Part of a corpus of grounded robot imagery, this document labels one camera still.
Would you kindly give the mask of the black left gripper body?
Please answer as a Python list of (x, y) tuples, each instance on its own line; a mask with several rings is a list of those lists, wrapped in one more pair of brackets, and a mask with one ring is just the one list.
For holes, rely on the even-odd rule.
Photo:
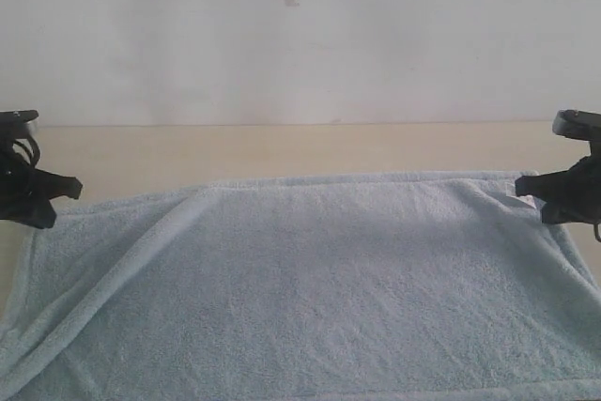
[(39, 162), (39, 145), (32, 137), (1, 142), (1, 219), (8, 220), (8, 208), (19, 201), (34, 199), (34, 172)]

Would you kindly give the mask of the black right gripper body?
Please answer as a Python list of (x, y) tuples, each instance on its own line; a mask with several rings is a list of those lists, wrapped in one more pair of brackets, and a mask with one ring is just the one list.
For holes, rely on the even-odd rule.
[(600, 222), (600, 143), (568, 171), (568, 207), (576, 223)]

